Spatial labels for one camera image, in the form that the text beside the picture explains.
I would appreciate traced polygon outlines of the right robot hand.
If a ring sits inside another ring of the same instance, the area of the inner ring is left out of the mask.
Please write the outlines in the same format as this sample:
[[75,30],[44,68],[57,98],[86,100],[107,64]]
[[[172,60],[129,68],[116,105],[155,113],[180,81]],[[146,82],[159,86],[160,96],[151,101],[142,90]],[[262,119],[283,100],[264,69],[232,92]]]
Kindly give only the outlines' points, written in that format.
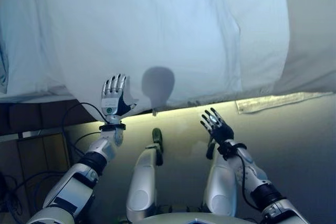
[[214,108],[205,110],[201,117],[200,124],[219,145],[234,139],[233,129]]

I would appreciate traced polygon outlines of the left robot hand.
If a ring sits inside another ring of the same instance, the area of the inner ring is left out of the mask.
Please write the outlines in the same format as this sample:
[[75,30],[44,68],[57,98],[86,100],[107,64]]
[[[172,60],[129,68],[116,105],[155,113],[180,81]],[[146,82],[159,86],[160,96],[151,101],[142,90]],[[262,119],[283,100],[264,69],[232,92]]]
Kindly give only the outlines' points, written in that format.
[[118,73],[104,81],[101,91],[101,110],[104,119],[110,124],[121,121],[137,105],[129,92],[129,80],[125,74]]

